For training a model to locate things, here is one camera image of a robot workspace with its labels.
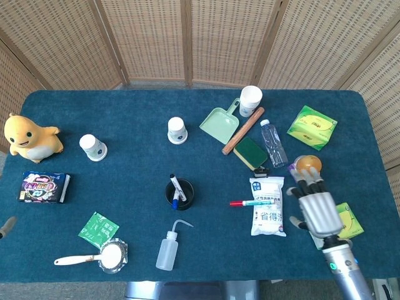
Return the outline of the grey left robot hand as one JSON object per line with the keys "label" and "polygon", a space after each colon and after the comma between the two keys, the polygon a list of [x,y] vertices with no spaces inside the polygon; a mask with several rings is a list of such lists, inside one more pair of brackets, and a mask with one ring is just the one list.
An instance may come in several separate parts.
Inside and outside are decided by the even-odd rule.
{"label": "grey left robot hand", "polygon": [[17,222],[17,217],[10,217],[0,228],[0,239],[5,238],[13,229]]}

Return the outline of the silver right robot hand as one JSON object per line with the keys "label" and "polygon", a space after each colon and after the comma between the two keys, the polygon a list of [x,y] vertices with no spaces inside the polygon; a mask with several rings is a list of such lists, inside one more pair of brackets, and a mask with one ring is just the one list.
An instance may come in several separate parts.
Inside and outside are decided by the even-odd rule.
{"label": "silver right robot hand", "polygon": [[297,186],[290,187],[286,193],[299,201],[304,227],[319,239],[337,236],[344,224],[319,171],[315,167],[301,171],[291,167],[289,172]]}

